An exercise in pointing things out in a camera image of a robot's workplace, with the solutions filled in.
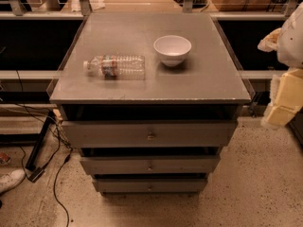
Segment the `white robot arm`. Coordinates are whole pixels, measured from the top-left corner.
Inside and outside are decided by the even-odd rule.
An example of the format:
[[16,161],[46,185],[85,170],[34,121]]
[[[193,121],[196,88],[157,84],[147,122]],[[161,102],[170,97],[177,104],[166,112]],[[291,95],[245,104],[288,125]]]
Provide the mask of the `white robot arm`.
[[264,128],[277,130],[287,125],[303,108],[303,3],[282,27],[259,42],[258,50],[276,51],[277,60],[289,67],[281,76],[273,75],[270,103],[261,119]]

